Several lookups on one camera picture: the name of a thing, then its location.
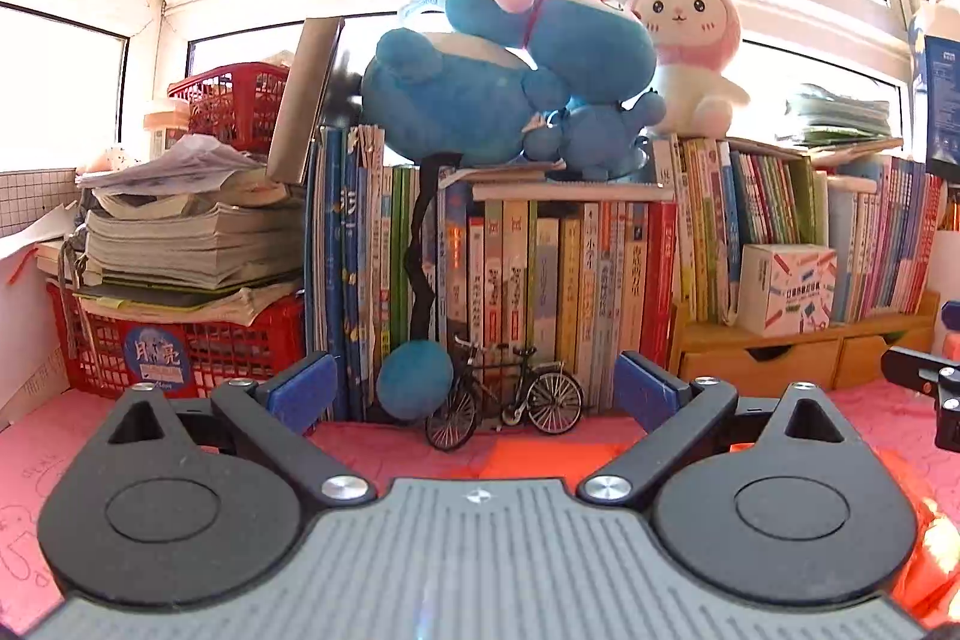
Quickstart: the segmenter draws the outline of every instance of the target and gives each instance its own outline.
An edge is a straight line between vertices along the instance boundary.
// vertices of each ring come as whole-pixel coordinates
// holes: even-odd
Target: metal screw
[[[597,475],[584,483],[584,492],[590,499],[616,501],[623,499],[632,489],[630,480],[619,475]]]
[[[370,484],[357,475],[334,475],[324,480],[320,486],[323,496],[337,501],[360,499],[368,490]]]

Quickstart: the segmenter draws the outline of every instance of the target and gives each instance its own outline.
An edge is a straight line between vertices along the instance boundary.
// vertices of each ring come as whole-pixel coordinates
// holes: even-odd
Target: bicycle wheel
[[[479,422],[480,400],[476,392],[458,383],[443,405],[426,419],[426,441],[438,451],[455,451],[473,436]]]
[[[584,389],[572,375],[549,369],[536,375],[527,391],[527,415],[544,434],[565,434],[584,411]]]

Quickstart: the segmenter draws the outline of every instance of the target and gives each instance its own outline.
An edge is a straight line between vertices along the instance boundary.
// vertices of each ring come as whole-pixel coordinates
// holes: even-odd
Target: triangular hole
[[[120,425],[110,435],[110,445],[126,445],[128,442],[143,442],[148,439],[163,439],[163,429],[150,402],[131,405]]]
[[[837,431],[832,420],[812,399],[800,399],[790,423],[786,427],[787,437],[794,439],[815,439],[819,442],[843,442],[843,435]]]

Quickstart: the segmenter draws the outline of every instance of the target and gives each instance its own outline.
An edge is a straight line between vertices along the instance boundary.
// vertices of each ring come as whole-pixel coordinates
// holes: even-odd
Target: blue ball
[[[376,395],[394,418],[426,418],[453,386],[453,362],[438,342],[415,339],[400,345],[380,367]]]

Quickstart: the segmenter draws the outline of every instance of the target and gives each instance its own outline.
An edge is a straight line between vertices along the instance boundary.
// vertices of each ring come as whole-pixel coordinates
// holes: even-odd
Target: pink and white plush toy
[[[721,139],[733,107],[750,97],[722,76],[740,47],[740,15],[733,0],[630,0],[656,49],[651,87],[666,101],[656,135]]]

